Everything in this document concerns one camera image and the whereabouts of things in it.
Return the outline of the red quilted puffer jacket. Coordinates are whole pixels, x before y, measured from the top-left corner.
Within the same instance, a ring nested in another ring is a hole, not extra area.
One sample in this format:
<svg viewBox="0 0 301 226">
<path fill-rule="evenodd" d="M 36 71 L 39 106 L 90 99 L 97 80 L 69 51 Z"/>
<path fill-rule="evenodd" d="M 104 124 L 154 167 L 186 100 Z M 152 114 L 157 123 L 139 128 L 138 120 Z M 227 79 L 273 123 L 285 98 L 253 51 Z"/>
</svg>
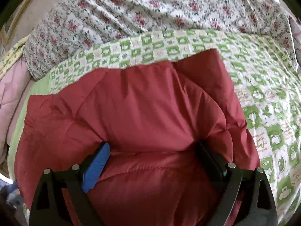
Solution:
<svg viewBox="0 0 301 226">
<path fill-rule="evenodd" d="M 242 169 L 260 164 L 217 50 L 98 68 L 30 96 L 14 173 L 30 207 L 46 168 L 69 169 L 105 141 L 111 154 L 88 196 L 106 225 L 196 225 L 218 197 L 193 152 L 199 140 Z"/>
</svg>

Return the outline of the pink quilt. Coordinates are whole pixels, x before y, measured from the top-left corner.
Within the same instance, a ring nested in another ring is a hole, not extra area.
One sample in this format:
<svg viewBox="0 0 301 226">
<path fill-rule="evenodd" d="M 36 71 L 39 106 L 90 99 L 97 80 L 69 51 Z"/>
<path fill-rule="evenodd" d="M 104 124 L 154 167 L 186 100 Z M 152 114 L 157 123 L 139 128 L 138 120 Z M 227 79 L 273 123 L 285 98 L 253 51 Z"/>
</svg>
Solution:
<svg viewBox="0 0 301 226">
<path fill-rule="evenodd" d="M 1 162 L 6 157 L 24 100 L 34 83 L 23 57 L 1 79 Z"/>
</svg>

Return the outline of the green white patterned bedspread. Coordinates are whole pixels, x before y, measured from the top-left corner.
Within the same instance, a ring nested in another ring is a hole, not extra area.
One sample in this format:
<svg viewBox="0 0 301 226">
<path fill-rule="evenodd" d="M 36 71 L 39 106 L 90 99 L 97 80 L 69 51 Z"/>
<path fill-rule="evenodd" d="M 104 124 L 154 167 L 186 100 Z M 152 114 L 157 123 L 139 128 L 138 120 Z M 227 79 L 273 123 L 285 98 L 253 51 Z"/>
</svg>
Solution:
<svg viewBox="0 0 301 226">
<path fill-rule="evenodd" d="M 177 61 L 210 48 L 218 50 L 234 83 L 275 198 L 278 224 L 285 225 L 300 205 L 300 74 L 293 69 L 285 48 L 269 36 L 214 30 L 155 31 L 96 45 L 68 58 L 29 85 L 21 98 L 8 158 L 10 176 L 14 176 L 30 95 L 57 93 L 96 68 Z"/>
</svg>

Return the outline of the yellow patterned cloth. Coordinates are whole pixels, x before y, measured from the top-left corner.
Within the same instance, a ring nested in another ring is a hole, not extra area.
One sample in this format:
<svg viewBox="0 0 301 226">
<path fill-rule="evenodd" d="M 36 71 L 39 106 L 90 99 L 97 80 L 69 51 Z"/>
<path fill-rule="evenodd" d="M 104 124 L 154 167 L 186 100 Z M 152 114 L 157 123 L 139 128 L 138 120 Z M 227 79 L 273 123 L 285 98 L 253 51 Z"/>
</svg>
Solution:
<svg viewBox="0 0 301 226">
<path fill-rule="evenodd" d="M 22 56 L 25 44 L 30 36 L 31 35 L 29 34 L 28 36 L 20 39 L 15 45 L 10 48 L 10 50 L 8 50 L 4 55 L 1 56 L 0 80 Z"/>
</svg>

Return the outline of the floral rose print duvet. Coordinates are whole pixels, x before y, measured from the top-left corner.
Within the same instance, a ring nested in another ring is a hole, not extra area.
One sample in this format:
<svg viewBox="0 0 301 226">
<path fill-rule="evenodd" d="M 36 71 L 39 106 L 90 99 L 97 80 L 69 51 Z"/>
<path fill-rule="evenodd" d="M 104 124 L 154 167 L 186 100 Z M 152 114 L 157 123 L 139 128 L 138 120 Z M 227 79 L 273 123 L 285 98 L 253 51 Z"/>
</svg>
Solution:
<svg viewBox="0 0 301 226">
<path fill-rule="evenodd" d="M 216 29 L 273 37 L 300 71 L 285 10 L 274 0 L 60 0 L 33 30 L 23 57 L 37 80 L 79 50 L 157 30 Z"/>
</svg>

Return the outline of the pink plaid pillow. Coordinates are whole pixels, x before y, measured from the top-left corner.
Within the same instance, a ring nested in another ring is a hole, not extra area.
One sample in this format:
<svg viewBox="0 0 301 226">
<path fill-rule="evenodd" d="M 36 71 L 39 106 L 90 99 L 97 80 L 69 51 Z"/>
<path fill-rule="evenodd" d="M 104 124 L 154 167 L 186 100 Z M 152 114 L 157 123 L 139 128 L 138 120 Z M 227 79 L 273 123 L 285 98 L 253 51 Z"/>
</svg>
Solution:
<svg viewBox="0 0 301 226">
<path fill-rule="evenodd" d="M 300 44 L 300 37 L 301 37 L 301 27 L 300 23 L 296 22 L 291 16 L 289 16 L 289 23 L 293 37 L 294 43 L 294 51 L 296 54 L 296 59 L 298 64 L 300 65 L 300 57 L 301 57 L 301 44 Z"/>
</svg>

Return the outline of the framed picture on wall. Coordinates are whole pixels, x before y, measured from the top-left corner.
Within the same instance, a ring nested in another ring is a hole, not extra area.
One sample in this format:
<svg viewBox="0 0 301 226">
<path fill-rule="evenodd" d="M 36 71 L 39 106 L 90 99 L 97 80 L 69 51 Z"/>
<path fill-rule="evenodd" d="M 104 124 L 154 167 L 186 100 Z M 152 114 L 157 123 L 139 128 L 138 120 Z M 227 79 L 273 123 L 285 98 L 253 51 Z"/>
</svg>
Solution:
<svg viewBox="0 0 301 226">
<path fill-rule="evenodd" d="M 15 29 L 32 0 L 1 0 L 1 46 L 8 49 Z"/>
</svg>

